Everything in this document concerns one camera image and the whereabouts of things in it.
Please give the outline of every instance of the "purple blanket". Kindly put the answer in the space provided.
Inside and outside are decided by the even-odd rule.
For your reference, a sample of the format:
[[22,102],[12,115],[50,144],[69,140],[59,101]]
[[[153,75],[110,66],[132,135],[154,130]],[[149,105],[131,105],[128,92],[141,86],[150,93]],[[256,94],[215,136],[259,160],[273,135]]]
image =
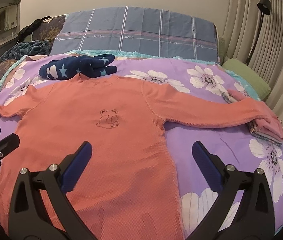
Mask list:
[[[38,70],[49,61],[63,57],[67,55],[55,55],[24,63],[22,69],[25,72],[22,77],[0,92],[0,104],[7,104],[24,94],[29,84],[40,88],[53,82],[62,82],[42,80],[38,77]],[[208,66],[167,58],[127,59],[114,61],[114,65],[118,68],[117,75],[161,84],[169,83],[180,92],[218,103],[225,104],[220,91],[242,90],[238,84],[235,86],[236,81],[217,65]],[[1,118],[0,139],[14,132],[17,122],[18,117]],[[283,145],[279,148],[252,137],[245,125],[224,129],[197,129],[168,122],[165,128],[168,150],[177,168],[185,236],[196,228],[218,196],[210,190],[192,158],[192,144],[197,140],[200,140],[210,153],[218,155],[225,164],[233,164],[238,170],[253,172],[258,167],[264,169],[274,200],[276,229],[283,224]],[[236,196],[221,229],[231,224],[241,195]]]

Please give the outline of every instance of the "bear drawing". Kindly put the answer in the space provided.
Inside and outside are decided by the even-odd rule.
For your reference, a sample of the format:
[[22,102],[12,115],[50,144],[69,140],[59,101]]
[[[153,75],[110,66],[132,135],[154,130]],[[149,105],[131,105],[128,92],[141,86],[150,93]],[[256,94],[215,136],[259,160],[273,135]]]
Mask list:
[[100,114],[101,114],[101,118],[99,120],[99,123],[96,124],[98,127],[103,127],[107,129],[118,127],[119,123],[117,117],[118,114],[117,110],[111,110],[111,111],[101,110]]

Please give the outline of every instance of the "silver screw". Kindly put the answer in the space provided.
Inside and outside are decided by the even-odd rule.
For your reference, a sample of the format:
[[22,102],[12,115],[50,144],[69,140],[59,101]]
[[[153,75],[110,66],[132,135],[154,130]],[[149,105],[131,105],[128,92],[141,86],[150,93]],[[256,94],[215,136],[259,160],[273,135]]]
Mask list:
[[27,168],[22,168],[21,170],[20,170],[20,174],[25,174],[27,172]]
[[264,170],[261,169],[261,168],[258,168],[257,169],[257,173],[260,174],[260,175],[263,175],[264,174]]
[[228,171],[234,171],[234,170],[235,170],[235,166],[229,164],[229,165],[226,166],[226,169],[227,169]]
[[57,168],[58,168],[57,164],[52,164],[52,165],[49,166],[50,171],[55,171]]

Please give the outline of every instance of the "long-sleeve shirt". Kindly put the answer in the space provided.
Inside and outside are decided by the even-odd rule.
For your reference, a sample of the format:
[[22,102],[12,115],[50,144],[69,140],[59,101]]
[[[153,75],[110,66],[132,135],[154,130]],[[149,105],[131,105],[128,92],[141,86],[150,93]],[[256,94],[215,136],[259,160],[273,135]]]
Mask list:
[[[261,102],[251,98],[218,104],[167,84],[116,75],[87,79],[80,74],[38,90],[29,86],[24,96],[0,106],[0,115],[21,118],[15,132],[19,148],[3,159],[0,172],[3,227],[8,226],[19,170],[45,170],[89,141],[91,160],[67,197],[100,240],[184,239],[165,121],[217,128],[270,118]],[[46,194],[43,200],[52,222],[61,228]]]

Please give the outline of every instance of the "gray fleece blanket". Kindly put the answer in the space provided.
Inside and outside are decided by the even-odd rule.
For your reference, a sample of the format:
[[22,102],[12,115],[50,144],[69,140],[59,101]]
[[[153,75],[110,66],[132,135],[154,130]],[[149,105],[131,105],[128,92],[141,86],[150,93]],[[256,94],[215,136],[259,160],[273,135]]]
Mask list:
[[22,56],[49,55],[49,41],[20,42],[0,57],[0,63],[7,59],[21,59]]

